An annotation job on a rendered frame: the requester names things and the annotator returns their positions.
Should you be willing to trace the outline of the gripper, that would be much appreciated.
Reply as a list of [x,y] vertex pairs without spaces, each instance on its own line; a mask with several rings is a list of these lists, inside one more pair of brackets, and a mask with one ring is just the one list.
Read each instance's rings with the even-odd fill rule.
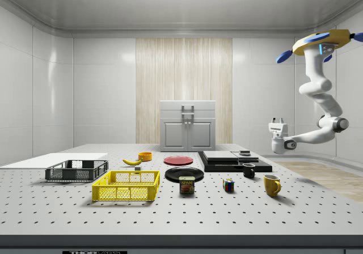
[[288,125],[284,123],[283,118],[279,118],[278,121],[273,118],[268,127],[273,138],[288,136]]

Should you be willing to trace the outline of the black mug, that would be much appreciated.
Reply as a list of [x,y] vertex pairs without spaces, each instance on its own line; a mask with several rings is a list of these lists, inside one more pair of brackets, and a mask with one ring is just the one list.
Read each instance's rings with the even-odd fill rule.
[[255,165],[252,163],[243,163],[243,175],[249,179],[255,177]]

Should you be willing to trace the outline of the yellow mug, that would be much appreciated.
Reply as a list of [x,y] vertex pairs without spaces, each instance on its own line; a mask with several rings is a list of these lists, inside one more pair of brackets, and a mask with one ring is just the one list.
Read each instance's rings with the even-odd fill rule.
[[264,175],[263,179],[267,195],[276,197],[281,190],[280,178],[276,175]]

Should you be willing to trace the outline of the black stove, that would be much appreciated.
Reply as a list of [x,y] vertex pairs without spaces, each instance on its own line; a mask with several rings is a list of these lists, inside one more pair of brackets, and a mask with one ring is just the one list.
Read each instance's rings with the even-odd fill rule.
[[199,151],[199,156],[204,164],[205,172],[242,172],[243,164],[251,163],[255,165],[256,172],[272,172],[272,166],[261,159],[253,160],[228,160],[228,161],[215,161],[207,160],[202,151]]

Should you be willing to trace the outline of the white cabinet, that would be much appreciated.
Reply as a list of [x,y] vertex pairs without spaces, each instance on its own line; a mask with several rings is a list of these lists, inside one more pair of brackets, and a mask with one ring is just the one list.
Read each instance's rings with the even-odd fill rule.
[[216,146],[214,100],[161,100],[161,151],[207,151]]

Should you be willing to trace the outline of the red plate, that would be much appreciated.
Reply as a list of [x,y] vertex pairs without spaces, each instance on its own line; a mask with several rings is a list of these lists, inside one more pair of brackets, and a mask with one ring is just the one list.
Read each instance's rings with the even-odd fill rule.
[[165,164],[172,166],[186,166],[193,163],[193,159],[188,156],[169,156],[164,158]]

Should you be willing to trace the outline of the flat-sided can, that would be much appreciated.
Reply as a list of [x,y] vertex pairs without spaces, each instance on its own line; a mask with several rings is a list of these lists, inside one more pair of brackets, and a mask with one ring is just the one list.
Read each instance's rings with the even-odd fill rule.
[[180,176],[179,177],[180,193],[194,193],[195,192],[195,177],[194,176]]

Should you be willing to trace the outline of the black plate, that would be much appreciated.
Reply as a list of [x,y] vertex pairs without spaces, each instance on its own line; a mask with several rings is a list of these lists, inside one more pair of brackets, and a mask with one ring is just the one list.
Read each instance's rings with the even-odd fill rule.
[[180,176],[193,176],[195,181],[200,181],[204,177],[204,172],[193,167],[175,167],[165,172],[165,178],[175,183],[179,182]]

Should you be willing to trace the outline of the yellow basket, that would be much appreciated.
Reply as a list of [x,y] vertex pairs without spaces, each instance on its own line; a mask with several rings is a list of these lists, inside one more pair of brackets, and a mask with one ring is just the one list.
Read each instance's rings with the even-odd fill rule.
[[94,201],[153,201],[159,171],[109,171],[92,184]]

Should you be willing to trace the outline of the dark grey basket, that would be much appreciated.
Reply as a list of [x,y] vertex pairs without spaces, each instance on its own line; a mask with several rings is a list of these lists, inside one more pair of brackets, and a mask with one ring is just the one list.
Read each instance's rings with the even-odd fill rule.
[[49,181],[94,181],[107,170],[107,160],[66,160],[48,167],[45,170],[45,179]]

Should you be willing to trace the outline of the white board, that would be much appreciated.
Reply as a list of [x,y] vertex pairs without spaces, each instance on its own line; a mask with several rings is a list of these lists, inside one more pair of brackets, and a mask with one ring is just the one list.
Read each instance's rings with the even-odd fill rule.
[[107,153],[50,153],[5,166],[0,166],[0,168],[45,169],[66,160],[97,160],[106,155]]

